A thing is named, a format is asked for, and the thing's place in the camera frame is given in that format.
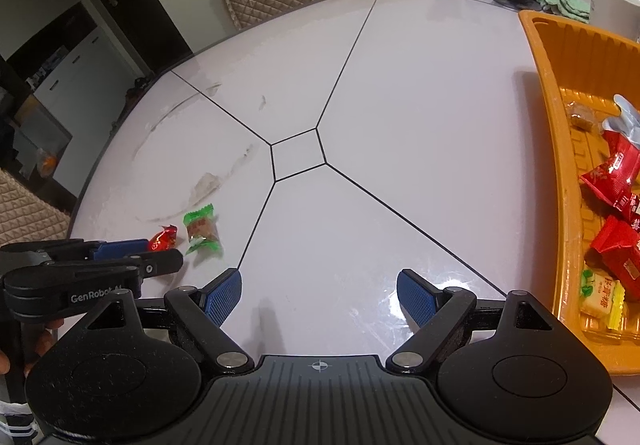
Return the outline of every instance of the wrapped candy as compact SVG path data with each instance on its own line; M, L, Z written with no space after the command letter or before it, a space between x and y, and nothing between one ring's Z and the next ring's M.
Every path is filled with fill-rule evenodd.
M581 104L580 102L571 102L566 106L566 114L569 122L574 127L586 132L596 131L598 120L596 119L594 110L588 105Z
M580 311L606 319L607 328L620 329L625 300L625 289L620 281L586 269L580 277Z
M203 206L195 212L188 212L182 220L187 227L189 235L189 250L187 254L198 248L210 248L212 251L220 251L220 237L213 218L213 205Z
M604 264L622 283L629 297L640 300L640 235L628 223L609 216L591 241Z
M609 158L580 179L599 199L618 209L631 222L630 203L634 196L631 184L640 171L640 150L619 132L606 130L602 137L609 145Z
M615 94L613 101L620 108L620 115L606 118L602 122L602 128L619 132L640 149L640 113L621 94Z
M154 237L149 239L149 251L171 250L175 248L175 236L178 233L178 227L169 225L162 227L162 232L158 232Z

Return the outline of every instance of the orange tray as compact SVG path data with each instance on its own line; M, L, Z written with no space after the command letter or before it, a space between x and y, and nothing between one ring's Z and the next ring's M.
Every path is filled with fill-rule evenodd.
M590 250L612 208L597 200L578 177L609 157L597 132L569 124L565 104L580 102L598 121L620 114L613 95L622 94L640 110L640 44L610 32L553 15L521 11L542 83L558 186L558 270L553 313L607 370L616 375L640 373L640 302L625 302L621 331L580 312L580 274L584 268L608 275ZM640 191L636 182L634 192Z

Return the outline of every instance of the red snack package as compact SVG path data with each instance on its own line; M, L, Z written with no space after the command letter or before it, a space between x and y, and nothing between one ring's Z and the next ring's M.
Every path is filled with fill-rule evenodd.
M175 248L175 235L178 233L178 227L169 225L162 227L162 232L158 232L154 237L149 239L149 251L171 250Z
M640 300L640 235L625 221L609 216L591 248L602 256L630 300Z
M636 232L640 232L640 198L629 190L620 199L620 212Z
M580 179L602 201L623 212L632 199L631 184L640 171L640 150L619 132L606 130L602 137L609 144L609 158Z

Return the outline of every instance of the white cabinet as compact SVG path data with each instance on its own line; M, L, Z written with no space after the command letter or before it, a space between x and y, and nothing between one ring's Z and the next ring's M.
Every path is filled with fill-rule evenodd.
M72 194L79 196L133 81L128 66L96 28L35 91L72 136L53 174Z

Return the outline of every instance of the white table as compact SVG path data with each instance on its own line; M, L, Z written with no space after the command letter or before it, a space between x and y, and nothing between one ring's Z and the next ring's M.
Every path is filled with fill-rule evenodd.
M491 0L325 0L213 46L132 111L72 236L151 237L173 223L184 252L182 214L209 202L224 257L189 255L143 292L239 266L242 299L223 329L254 358L386 359L411 334L402 268L480 298L521 288L548 303L554 168L516 13ZM640 412L626 398L640 403L640 380L615 382L599 436L635 445Z

